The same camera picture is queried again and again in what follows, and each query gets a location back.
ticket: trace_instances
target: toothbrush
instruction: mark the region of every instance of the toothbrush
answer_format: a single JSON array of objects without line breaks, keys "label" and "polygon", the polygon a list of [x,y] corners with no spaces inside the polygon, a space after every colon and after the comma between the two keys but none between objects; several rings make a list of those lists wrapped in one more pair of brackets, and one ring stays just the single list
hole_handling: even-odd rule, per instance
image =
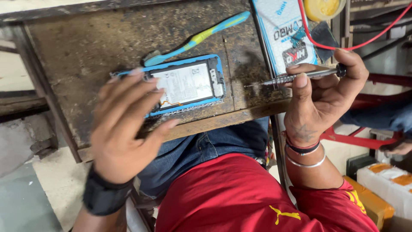
[{"label": "toothbrush", "polygon": [[161,55],[160,51],[156,50],[156,51],[150,53],[149,55],[147,55],[147,57],[144,59],[144,65],[145,65],[145,67],[149,67],[149,66],[153,66],[153,65],[156,65],[156,64],[160,64],[164,60],[166,60],[170,57],[176,56],[176,55],[178,55],[178,54],[180,54],[184,51],[187,51],[190,48],[198,45],[200,42],[202,42],[204,39],[206,39],[210,35],[245,21],[249,17],[249,15],[250,15],[250,12],[245,11],[245,12],[242,12],[242,13],[237,14],[235,16],[232,16],[232,17],[224,20],[223,22],[219,23],[218,25],[216,25],[212,28],[209,28],[205,31],[202,31],[201,33],[193,36],[192,39],[185,46],[177,49],[174,52],[170,52],[168,54]]}]

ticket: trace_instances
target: wooden table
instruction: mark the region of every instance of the wooden table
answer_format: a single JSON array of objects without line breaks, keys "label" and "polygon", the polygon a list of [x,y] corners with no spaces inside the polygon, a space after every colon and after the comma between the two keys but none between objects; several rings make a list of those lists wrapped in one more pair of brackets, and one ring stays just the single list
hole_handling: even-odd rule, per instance
[{"label": "wooden table", "polygon": [[[25,22],[47,78],[49,104],[61,118],[77,161],[90,160],[89,133],[101,86],[109,72],[141,66],[153,50],[180,47],[190,36],[245,10],[248,0],[177,1]],[[167,140],[284,112],[288,99],[269,87],[245,89],[268,80],[253,17],[217,32],[170,60],[217,54],[222,60],[227,96],[224,103],[162,118],[180,118]],[[145,125],[152,130],[160,121]]]}]

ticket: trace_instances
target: right hand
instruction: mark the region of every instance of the right hand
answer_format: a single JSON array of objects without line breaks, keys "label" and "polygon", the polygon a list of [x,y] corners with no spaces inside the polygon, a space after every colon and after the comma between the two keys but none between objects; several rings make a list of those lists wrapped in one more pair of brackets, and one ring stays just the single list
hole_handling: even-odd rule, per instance
[{"label": "right hand", "polygon": [[315,144],[321,133],[350,108],[369,76],[358,54],[336,49],[334,57],[347,66],[346,76],[340,81],[336,75],[309,79],[304,72],[325,69],[313,64],[286,68],[288,74],[300,73],[293,80],[293,95],[284,119],[288,137],[295,146]]},{"label": "right hand", "polygon": [[142,80],[135,69],[124,80],[111,80],[100,89],[94,113],[91,149],[95,171],[106,181],[126,183],[154,158],[177,119],[161,124],[145,139],[135,139],[144,116],[164,94],[156,89],[156,80]]}]

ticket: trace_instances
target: precision screwdriver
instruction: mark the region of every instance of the precision screwdriver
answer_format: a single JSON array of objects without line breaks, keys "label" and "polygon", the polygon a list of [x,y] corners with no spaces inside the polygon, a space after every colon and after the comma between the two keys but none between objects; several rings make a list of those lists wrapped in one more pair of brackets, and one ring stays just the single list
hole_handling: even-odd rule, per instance
[{"label": "precision screwdriver", "polygon": [[[346,65],[338,63],[336,65],[336,68],[334,69],[326,69],[326,70],[320,70],[320,71],[312,71],[312,72],[307,72],[306,75],[309,78],[316,78],[320,76],[327,76],[330,74],[336,74],[338,77],[343,77],[346,75]],[[278,76],[275,77],[274,79],[267,80],[263,83],[258,83],[258,84],[252,84],[252,85],[245,85],[245,87],[250,87],[250,86],[255,86],[255,85],[275,85],[278,87],[279,84],[286,84],[286,83],[291,83],[293,82],[293,79],[297,76],[298,74],[294,75],[286,75],[286,76]]]}]

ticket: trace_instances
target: blue jeans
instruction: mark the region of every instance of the blue jeans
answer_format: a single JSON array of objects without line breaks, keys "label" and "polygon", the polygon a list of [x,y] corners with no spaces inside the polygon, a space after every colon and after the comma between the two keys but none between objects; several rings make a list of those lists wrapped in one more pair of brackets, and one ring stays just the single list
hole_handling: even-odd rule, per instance
[{"label": "blue jeans", "polygon": [[345,124],[355,124],[380,130],[402,131],[412,139],[412,100],[387,102],[365,109],[348,110],[340,120]]},{"label": "blue jeans", "polygon": [[165,142],[155,158],[137,177],[140,191],[157,198],[192,167],[228,153],[265,157],[269,117],[255,119]]}]

